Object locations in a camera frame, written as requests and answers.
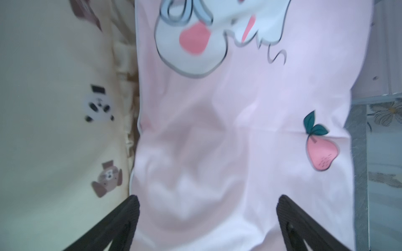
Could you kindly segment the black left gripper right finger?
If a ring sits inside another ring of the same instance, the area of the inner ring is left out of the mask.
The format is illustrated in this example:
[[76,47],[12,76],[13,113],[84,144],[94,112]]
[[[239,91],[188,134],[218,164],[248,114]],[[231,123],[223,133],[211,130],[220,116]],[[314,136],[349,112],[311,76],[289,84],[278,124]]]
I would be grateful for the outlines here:
[[279,197],[276,213],[287,251],[349,250],[288,196]]

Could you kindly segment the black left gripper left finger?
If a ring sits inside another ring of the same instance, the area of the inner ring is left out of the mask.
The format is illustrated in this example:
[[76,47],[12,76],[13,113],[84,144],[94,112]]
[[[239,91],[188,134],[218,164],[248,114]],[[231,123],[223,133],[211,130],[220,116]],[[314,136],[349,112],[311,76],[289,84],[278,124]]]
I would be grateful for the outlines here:
[[140,203],[129,196],[96,226],[66,248],[67,251],[129,251],[140,216]]

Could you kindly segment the cream animal print pillow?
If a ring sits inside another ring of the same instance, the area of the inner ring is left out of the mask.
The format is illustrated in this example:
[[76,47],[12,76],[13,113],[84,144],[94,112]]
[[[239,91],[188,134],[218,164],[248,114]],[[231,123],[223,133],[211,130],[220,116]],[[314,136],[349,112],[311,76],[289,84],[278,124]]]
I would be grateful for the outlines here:
[[61,251],[128,196],[113,1],[1,1],[1,250]]

